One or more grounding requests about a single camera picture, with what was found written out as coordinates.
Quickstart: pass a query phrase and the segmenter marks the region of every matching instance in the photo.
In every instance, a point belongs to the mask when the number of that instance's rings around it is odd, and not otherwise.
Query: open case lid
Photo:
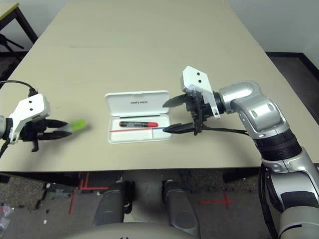
[[[169,100],[169,94],[168,91],[108,93],[105,100],[113,117],[152,116],[168,112],[162,106]]]

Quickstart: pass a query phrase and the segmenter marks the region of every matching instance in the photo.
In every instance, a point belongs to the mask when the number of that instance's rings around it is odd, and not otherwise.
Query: white pen case
[[[168,91],[140,91],[108,93],[105,100],[111,119],[108,139],[110,143],[136,143],[162,141],[171,138],[163,128],[170,125],[168,108],[163,104],[169,99]],[[121,121],[156,122],[154,128],[121,127]]]

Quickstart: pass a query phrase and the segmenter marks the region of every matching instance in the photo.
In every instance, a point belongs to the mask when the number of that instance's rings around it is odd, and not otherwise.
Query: pen
[[[157,127],[159,124],[156,122],[131,122],[131,121],[121,121],[120,127],[129,128],[151,128]]]

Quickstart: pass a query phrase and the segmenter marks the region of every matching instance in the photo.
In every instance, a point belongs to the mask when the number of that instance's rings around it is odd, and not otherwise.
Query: green object
[[[86,124],[85,124],[84,119],[79,119],[75,122],[68,123],[67,125],[58,128],[57,131],[65,131],[65,132],[73,133],[73,132],[78,131],[82,128],[85,128],[85,126],[86,126]]]
[[[86,127],[84,119],[79,119],[79,120],[77,120],[75,122],[70,123],[70,125],[71,125],[71,128],[72,128],[73,132],[78,131],[79,129],[82,129],[82,128]]]

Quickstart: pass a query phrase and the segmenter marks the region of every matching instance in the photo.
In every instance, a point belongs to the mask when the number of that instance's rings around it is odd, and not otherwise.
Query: red tape mark
[[[87,172],[85,177],[84,187],[83,187],[84,180],[82,179],[80,186],[76,187],[75,190],[91,191],[91,190],[108,190],[109,189],[109,187],[88,187],[89,177],[90,177],[90,172]],[[71,196],[70,207],[69,207],[69,214],[71,214],[72,212],[74,198],[75,198],[75,192],[73,191]]]
[[[212,204],[212,203],[224,203],[226,206],[226,209],[229,209],[229,203],[234,203],[235,200],[227,199],[226,190],[223,191],[223,194],[224,194],[224,200],[203,200],[203,201],[199,201],[198,203],[201,205]]]
[[[224,190],[223,193],[224,193],[224,199],[225,199],[225,201],[226,201],[226,202],[225,202],[226,208],[229,209],[229,205],[228,205],[228,202],[227,202],[226,190]]]
[[[235,200],[230,199],[230,200],[206,200],[206,201],[199,201],[198,203],[201,205],[205,205],[205,204],[211,204],[211,203],[234,203]]]

